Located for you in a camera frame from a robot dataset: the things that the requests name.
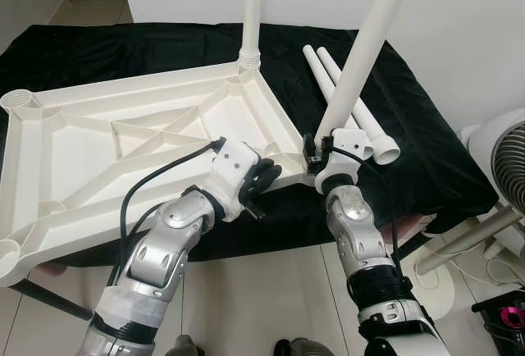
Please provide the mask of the white plastic table leg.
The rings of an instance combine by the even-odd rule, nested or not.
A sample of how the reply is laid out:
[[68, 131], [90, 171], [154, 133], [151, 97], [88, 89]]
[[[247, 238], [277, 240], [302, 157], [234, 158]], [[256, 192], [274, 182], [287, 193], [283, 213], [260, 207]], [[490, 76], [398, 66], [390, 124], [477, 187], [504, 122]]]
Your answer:
[[260, 64], [258, 41], [262, 3], [263, 0], [246, 0], [244, 4], [243, 30], [241, 30], [239, 60], [237, 60], [240, 74], [257, 70]]
[[[338, 70], [325, 48], [320, 48], [320, 53], [318, 53], [311, 45], [304, 45], [303, 53], [320, 87], [320, 91], [322, 91], [322, 96], [325, 97], [327, 103], [331, 104], [331, 95], [336, 89], [335, 83], [331, 79], [333, 77], [331, 71], [341, 72], [341, 70]], [[351, 116], [346, 121], [345, 126], [349, 130], [363, 131], [367, 136], [367, 142], [363, 146], [363, 157], [374, 157], [376, 152], [375, 142], [382, 136], [381, 127], [374, 119], [374, 116], [368, 112], [367, 106], [363, 104], [360, 98], [353, 105]]]
[[[326, 68], [331, 82], [337, 82], [342, 74], [341, 68], [331, 59], [330, 53], [323, 46], [319, 46], [319, 48], [316, 49], [316, 53], [320, 63]], [[362, 98], [358, 98], [358, 101], [354, 105], [352, 120], [355, 121], [356, 125], [359, 126], [361, 130], [364, 130], [365, 134], [370, 138], [372, 142], [372, 158], [374, 158], [377, 164], [386, 165], [397, 160], [400, 153], [399, 146], [395, 140], [382, 129], [378, 120], [372, 115], [371, 110], [368, 109], [368, 106], [365, 105]]]
[[353, 105], [371, 74], [377, 56], [386, 41], [386, 33], [394, 21], [403, 0], [372, 0], [370, 11], [365, 15], [363, 26], [353, 41], [348, 60], [342, 68], [341, 77], [335, 82], [336, 89], [327, 104], [325, 115], [315, 134], [315, 141], [331, 136], [332, 130], [347, 130], [346, 121]]

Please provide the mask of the white plastic table top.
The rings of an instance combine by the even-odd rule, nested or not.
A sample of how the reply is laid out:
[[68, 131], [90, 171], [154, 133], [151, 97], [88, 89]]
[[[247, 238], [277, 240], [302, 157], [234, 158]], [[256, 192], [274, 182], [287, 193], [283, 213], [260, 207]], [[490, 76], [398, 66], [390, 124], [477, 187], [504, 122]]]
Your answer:
[[303, 136], [259, 70], [234, 62], [0, 97], [0, 287], [119, 235], [127, 191], [215, 139], [243, 141], [303, 182]]

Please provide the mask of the black table cloth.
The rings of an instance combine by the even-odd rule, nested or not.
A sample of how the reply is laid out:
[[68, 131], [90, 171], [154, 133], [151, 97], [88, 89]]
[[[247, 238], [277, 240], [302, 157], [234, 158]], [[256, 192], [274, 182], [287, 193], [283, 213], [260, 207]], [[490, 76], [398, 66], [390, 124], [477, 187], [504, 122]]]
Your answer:
[[[300, 134], [311, 134], [325, 101], [303, 53], [323, 46], [348, 55], [355, 31], [262, 25], [260, 71]], [[44, 91], [154, 72], [186, 70], [234, 61], [241, 25], [139, 23], [95, 27], [33, 25], [0, 51], [0, 94]], [[364, 173], [363, 188], [379, 220], [431, 215], [428, 232], [442, 233], [491, 209], [496, 193], [450, 125], [417, 82], [405, 60], [383, 46], [363, 90], [363, 101], [400, 148], [397, 161], [379, 167], [381, 179]], [[241, 217], [205, 235], [192, 262], [330, 243], [320, 196], [293, 185], [260, 198], [265, 217]]]

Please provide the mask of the black metal table leg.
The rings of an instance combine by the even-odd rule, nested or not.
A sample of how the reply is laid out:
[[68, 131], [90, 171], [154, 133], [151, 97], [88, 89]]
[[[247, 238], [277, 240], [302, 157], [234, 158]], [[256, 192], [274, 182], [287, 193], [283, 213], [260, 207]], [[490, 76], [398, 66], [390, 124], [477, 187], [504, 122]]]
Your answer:
[[408, 237], [406, 240], [399, 241], [397, 258], [401, 269], [404, 271], [408, 270], [410, 266], [408, 263], [409, 255], [425, 246], [425, 244], [430, 243], [434, 237], [435, 235], [431, 235], [431, 233], [421, 231], [416, 235]]
[[40, 301], [40, 303], [46, 304], [46, 306], [56, 308], [59, 311], [63, 311], [63, 313], [67, 313], [82, 320], [90, 320], [94, 315], [94, 312], [88, 308], [79, 306], [79, 304], [76, 304], [69, 299], [64, 299], [63, 296], [41, 287], [37, 282], [31, 280], [16, 282], [14, 285], [10, 285], [10, 289], [16, 293], [30, 297], [30, 299]]

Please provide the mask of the grey right robot foot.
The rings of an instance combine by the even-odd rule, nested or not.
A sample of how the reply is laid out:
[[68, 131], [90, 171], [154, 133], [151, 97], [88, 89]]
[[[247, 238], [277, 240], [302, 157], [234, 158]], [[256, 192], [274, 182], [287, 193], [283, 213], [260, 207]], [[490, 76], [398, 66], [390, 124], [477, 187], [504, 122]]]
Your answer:
[[278, 340], [272, 356], [335, 356], [320, 342], [299, 337], [295, 340]]

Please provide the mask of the grey robot foot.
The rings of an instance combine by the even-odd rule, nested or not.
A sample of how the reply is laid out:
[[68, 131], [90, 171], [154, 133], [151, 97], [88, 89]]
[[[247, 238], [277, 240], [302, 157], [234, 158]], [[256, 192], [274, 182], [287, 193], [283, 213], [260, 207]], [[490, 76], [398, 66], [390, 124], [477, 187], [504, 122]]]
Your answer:
[[335, 356], [320, 342], [299, 337], [295, 340], [278, 340], [272, 356]]
[[205, 353], [192, 340], [190, 335], [180, 334], [174, 345], [164, 356], [204, 356]]

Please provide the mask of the grey left robot foot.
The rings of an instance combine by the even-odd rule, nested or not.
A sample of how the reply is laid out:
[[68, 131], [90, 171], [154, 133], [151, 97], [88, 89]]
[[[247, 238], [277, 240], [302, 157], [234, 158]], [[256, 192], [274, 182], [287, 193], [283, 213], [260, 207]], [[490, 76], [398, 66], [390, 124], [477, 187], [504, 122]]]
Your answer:
[[190, 335], [180, 334], [174, 345], [164, 356], [204, 356], [205, 353], [192, 340]]

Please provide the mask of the magenta vacuum cleaner part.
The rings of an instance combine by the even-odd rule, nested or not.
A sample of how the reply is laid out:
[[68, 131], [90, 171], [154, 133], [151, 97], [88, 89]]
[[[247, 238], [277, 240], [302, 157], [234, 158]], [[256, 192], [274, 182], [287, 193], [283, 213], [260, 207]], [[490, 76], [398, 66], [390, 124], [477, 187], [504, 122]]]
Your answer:
[[499, 308], [499, 318], [503, 326], [511, 330], [524, 330], [525, 318], [521, 308], [506, 306]]

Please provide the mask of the white pedestal fan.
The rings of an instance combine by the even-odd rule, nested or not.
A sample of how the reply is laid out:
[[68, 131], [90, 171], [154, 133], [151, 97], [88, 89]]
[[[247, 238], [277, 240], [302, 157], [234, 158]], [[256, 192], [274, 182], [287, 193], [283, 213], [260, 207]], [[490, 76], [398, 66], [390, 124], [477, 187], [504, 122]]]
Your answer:
[[462, 221], [451, 236], [440, 235], [434, 246], [410, 255], [410, 280], [421, 286], [422, 301], [435, 319], [456, 310], [457, 287], [470, 274], [460, 266], [462, 256], [480, 259], [484, 270], [476, 278], [485, 287], [511, 291], [525, 284], [525, 110], [466, 127], [460, 139], [498, 201], [487, 213]]

